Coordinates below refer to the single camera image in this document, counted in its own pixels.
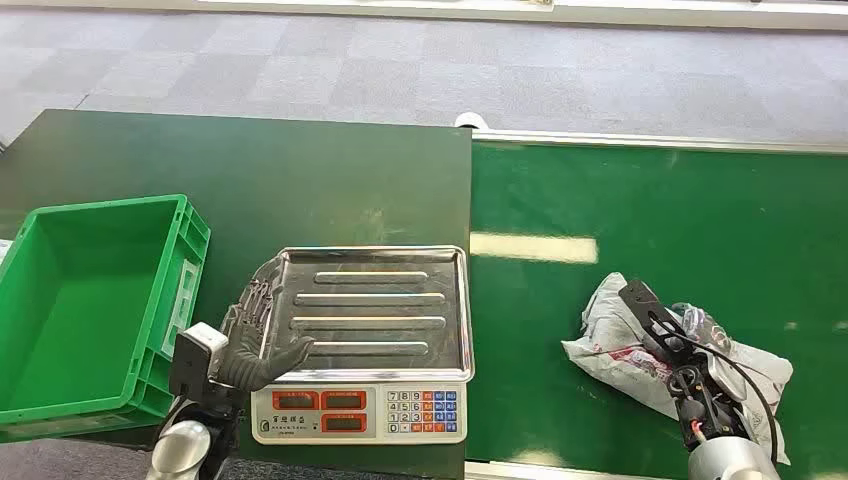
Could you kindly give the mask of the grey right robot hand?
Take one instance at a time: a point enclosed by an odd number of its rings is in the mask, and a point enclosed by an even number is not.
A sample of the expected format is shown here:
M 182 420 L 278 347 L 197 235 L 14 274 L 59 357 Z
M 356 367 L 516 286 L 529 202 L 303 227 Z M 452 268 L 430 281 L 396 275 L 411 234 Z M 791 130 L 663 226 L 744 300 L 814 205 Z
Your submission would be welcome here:
M 734 349 L 731 337 L 706 310 L 685 302 L 666 306 L 665 309 L 680 327 L 681 333 L 690 340 L 731 356 Z M 650 329 L 644 327 L 644 330 L 642 343 L 658 360 L 669 367 L 697 366 L 704 379 L 715 384 L 715 387 L 709 386 L 711 392 L 720 390 L 737 402 L 747 399 L 747 382 L 728 361 L 676 337 L 669 336 L 658 343 L 655 336 L 667 335 L 668 332 L 657 320 L 653 321 Z

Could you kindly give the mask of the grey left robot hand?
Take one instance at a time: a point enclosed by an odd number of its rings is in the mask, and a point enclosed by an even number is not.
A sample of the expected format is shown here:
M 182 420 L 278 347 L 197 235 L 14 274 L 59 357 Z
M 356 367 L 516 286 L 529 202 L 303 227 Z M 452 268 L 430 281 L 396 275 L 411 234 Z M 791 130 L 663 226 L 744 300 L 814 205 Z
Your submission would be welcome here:
M 264 342 L 266 328 L 277 321 L 275 307 L 282 298 L 282 276 L 283 261 L 277 255 L 255 271 L 238 302 L 228 307 L 221 325 L 228 345 L 218 382 L 247 392 L 259 391 L 308 358 L 315 343 L 311 336 L 285 337 L 269 347 Z

